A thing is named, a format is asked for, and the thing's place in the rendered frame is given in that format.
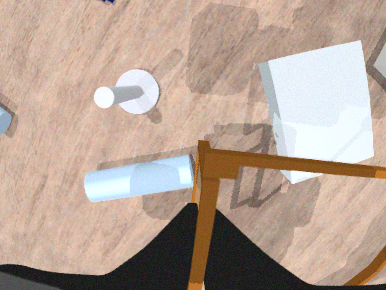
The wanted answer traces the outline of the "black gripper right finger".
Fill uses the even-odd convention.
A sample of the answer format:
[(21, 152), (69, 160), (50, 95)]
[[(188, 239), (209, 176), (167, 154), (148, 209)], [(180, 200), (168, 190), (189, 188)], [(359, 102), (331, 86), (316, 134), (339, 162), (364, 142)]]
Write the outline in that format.
[(216, 209), (204, 273), (205, 290), (386, 290), (379, 285), (315, 286), (278, 265)]

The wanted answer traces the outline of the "light blue cylinder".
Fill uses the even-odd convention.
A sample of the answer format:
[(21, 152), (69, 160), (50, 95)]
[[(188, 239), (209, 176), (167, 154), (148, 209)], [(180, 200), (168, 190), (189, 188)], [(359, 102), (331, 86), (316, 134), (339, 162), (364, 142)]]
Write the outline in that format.
[(84, 188), (91, 201), (114, 200), (193, 188), (189, 154), (87, 173)]
[(11, 125), (11, 114), (0, 108), (0, 134), (3, 134), (9, 125)]

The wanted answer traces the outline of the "orange eyeglasses frame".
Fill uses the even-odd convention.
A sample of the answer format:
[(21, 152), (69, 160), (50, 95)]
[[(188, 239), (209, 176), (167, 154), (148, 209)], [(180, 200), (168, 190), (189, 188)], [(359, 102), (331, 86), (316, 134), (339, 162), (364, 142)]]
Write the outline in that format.
[[(238, 180), (240, 166), (260, 169), (293, 170), (303, 173), (333, 174), (333, 176), (383, 178), (386, 168), (374, 165), (350, 164), (314, 160), (314, 158), (293, 158), (270, 156), (270, 154), (237, 152), (237, 150), (210, 149), (209, 141), (198, 140), (196, 170), (194, 170), (192, 202), (197, 202), (198, 216), (196, 237), (194, 237), (192, 266), (186, 290), (201, 290), (206, 259), (208, 259), (210, 234), (216, 218), (220, 178)], [(359, 271), (343, 286), (363, 286), (374, 278), (386, 265), (386, 246), (379, 251), (370, 265)]]

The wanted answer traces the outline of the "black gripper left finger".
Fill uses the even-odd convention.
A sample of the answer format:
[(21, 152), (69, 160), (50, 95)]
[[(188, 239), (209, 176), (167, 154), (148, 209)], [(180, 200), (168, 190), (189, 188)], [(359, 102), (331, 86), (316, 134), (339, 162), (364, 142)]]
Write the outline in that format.
[(188, 202), (140, 253), (108, 274), (65, 274), (0, 265), (0, 290), (186, 290), (198, 216)]

